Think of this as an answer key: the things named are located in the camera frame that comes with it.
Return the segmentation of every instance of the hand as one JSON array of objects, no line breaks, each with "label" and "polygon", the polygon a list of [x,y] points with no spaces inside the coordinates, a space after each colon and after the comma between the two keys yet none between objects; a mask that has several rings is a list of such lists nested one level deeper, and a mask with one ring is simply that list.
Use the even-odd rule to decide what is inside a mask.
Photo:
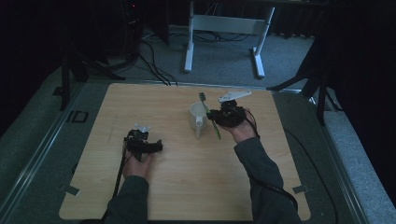
[{"label": "hand", "polygon": [[[250,120],[251,123],[255,124],[254,122],[254,118],[251,116],[251,114],[249,112],[245,112],[247,115],[247,119]],[[220,126],[222,129],[224,129],[225,131],[229,132],[232,136],[233,136],[233,140],[235,141],[236,144],[247,140],[251,137],[256,137],[256,133],[253,130],[253,127],[251,127],[251,125],[244,120],[241,124],[239,124],[236,127],[233,128],[228,128],[228,127],[223,127]]]},{"label": "hand", "polygon": [[124,178],[130,176],[130,175],[138,175],[146,179],[148,172],[149,172],[149,166],[151,164],[152,158],[154,157],[154,154],[148,154],[146,159],[144,161],[138,161],[130,151],[125,150],[125,158],[130,158],[125,164],[122,169],[122,175]]}]

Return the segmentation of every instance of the mug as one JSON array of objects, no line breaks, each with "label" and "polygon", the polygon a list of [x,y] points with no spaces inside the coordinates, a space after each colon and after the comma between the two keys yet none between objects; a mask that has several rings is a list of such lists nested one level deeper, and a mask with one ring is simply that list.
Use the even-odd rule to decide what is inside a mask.
[{"label": "mug", "polygon": [[201,137],[201,130],[206,127],[207,116],[202,102],[194,103],[190,106],[190,126],[195,130],[195,137]]}]

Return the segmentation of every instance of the dark long sleeve shirt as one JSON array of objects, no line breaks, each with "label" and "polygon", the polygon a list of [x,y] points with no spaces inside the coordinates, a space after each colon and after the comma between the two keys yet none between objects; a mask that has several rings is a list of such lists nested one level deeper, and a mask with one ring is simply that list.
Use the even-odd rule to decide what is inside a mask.
[{"label": "dark long sleeve shirt", "polygon": [[[235,153],[247,174],[280,189],[283,179],[277,165],[268,157],[259,138],[249,138],[235,146]],[[250,181],[254,223],[301,223],[290,200],[277,192]],[[148,221],[149,183],[139,176],[125,179],[120,193],[108,203],[108,223],[140,224]]]}]

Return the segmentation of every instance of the toothbrush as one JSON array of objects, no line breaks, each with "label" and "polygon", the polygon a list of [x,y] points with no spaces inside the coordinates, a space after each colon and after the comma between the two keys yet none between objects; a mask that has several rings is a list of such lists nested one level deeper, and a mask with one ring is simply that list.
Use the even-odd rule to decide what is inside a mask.
[{"label": "toothbrush", "polygon": [[[206,110],[206,113],[210,113],[209,108],[204,103],[204,101],[206,100],[206,96],[205,96],[205,94],[203,92],[199,93],[199,99],[201,100],[202,105],[204,106],[204,109]],[[214,120],[212,120],[212,124],[213,124],[213,127],[215,128],[216,135],[218,136],[218,139],[220,140],[221,136],[220,136],[220,132],[219,132],[218,126],[216,125]]]}]

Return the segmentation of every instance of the light wood surface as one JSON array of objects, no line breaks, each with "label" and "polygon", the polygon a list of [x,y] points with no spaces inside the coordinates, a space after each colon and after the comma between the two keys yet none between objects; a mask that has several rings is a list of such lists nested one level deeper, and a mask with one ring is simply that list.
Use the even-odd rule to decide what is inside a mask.
[{"label": "light wood surface", "polygon": [[[221,140],[208,123],[200,139],[189,124],[189,108],[203,91],[206,103],[219,109],[218,99],[232,88],[169,87],[112,84],[99,110],[60,210],[64,219],[100,218],[111,199],[120,167],[123,137],[137,122],[150,126],[148,141],[163,140],[163,152],[153,160],[148,182],[150,220],[251,220],[249,183],[237,159],[231,135],[220,129]],[[250,108],[262,144],[279,166],[285,190],[299,204],[302,220],[310,217],[272,93],[254,91],[237,103]]]}]

